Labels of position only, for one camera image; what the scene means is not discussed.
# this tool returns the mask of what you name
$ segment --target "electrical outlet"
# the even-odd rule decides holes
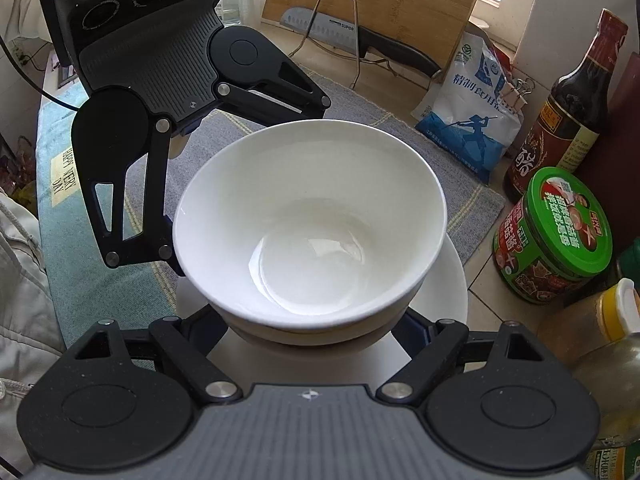
[[[12,41],[12,43],[12,54],[14,54],[15,59],[17,59],[22,66],[25,66],[29,62],[29,57],[25,56],[22,47],[16,41]]]

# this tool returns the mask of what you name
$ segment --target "black knife handle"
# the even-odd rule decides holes
[[[428,77],[433,77],[440,70],[440,67],[433,59],[417,48],[402,41],[393,40],[388,36],[383,36],[366,27],[361,26],[358,28],[358,42],[360,57],[365,57],[367,50],[373,47],[391,61],[415,68]]]

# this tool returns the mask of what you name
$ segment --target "white plate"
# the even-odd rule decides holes
[[[440,255],[431,267],[411,307],[437,320],[451,318],[466,322],[467,295],[462,263],[447,236]],[[178,282],[177,314],[188,317],[207,300],[186,278]],[[295,352],[289,357],[265,351],[244,341],[229,330],[209,358],[247,393],[253,383],[286,384],[368,384],[376,390],[389,377],[409,362],[395,338],[387,333],[363,351],[344,355],[328,352],[326,359],[300,359]]]

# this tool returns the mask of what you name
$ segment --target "beige jacket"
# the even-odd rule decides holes
[[[0,0],[0,36],[5,41],[19,36],[51,41],[40,0]]]
[[[23,473],[31,461],[15,415],[30,385],[64,350],[38,221],[0,189],[0,456]],[[2,467],[0,478],[10,478]]]

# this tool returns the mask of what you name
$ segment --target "spice bottle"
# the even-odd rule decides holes
[[[627,25],[602,10],[598,33],[580,66],[554,83],[551,94],[504,177],[512,202],[526,192],[539,168],[573,173],[607,123],[607,91]]]
[[[626,447],[591,451],[584,468],[596,480],[629,480],[640,472],[640,442]]]
[[[600,433],[593,449],[640,440],[640,333],[584,355],[572,375],[600,408]]]
[[[561,363],[571,366],[588,352],[640,332],[639,308],[634,282],[622,278],[605,292],[545,317],[538,339]]]

